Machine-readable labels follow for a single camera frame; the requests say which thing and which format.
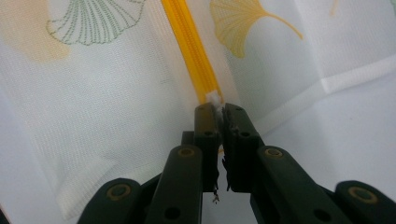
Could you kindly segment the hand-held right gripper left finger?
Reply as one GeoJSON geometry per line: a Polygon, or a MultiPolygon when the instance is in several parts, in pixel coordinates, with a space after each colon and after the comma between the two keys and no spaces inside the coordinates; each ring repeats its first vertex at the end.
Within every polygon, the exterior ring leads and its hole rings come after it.
{"type": "Polygon", "coordinates": [[[203,192],[212,192],[213,202],[217,203],[219,201],[219,127],[216,108],[210,103],[195,108],[193,143],[203,154],[203,192]]]}

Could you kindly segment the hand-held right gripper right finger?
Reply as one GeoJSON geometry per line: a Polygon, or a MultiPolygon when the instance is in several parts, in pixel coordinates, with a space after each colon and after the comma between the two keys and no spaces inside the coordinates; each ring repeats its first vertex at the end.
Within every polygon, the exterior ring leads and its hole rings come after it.
{"type": "Polygon", "coordinates": [[[263,141],[246,110],[226,104],[223,114],[223,165],[227,172],[227,189],[251,192],[254,178],[254,156],[263,141]]]}

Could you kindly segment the white leaf-patterned cloth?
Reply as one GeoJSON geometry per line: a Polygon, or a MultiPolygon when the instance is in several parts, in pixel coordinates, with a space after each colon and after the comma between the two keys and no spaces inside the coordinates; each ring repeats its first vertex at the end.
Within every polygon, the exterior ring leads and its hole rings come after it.
{"type": "Polygon", "coordinates": [[[0,0],[0,207],[76,221],[158,174],[206,102],[319,184],[396,199],[396,0],[0,0]]]}

